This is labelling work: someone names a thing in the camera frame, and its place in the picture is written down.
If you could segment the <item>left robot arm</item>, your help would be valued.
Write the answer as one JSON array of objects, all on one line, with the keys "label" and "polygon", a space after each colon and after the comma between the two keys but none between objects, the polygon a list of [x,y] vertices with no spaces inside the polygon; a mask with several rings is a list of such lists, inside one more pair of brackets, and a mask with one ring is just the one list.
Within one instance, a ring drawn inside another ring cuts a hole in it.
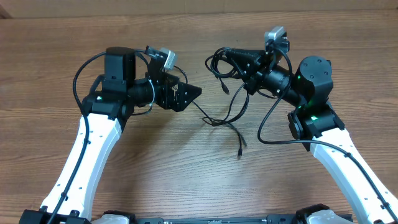
[{"label": "left robot arm", "polygon": [[77,99],[81,119],[75,143],[53,189],[38,210],[24,210],[20,223],[90,223],[95,192],[106,161],[137,107],[183,111],[201,88],[170,74],[177,56],[169,49],[109,47],[104,74]]}]

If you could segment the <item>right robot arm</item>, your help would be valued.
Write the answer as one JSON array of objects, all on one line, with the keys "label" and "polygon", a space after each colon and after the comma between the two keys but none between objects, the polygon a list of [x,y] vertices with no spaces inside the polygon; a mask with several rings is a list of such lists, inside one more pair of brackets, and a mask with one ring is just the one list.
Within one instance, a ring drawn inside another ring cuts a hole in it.
[{"label": "right robot arm", "polygon": [[332,176],[360,223],[397,223],[397,198],[372,171],[356,149],[344,122],[329,102],[333,89],[329,60],[304,58],[297,71],[287,55],[287,40],[268,40],[263,50],[224,49],[232,77],[245,82],[249,93],[265,89],[277,101],[294,106],[288,114],[293,138],[258,140],[267,145],[303,144]]}]

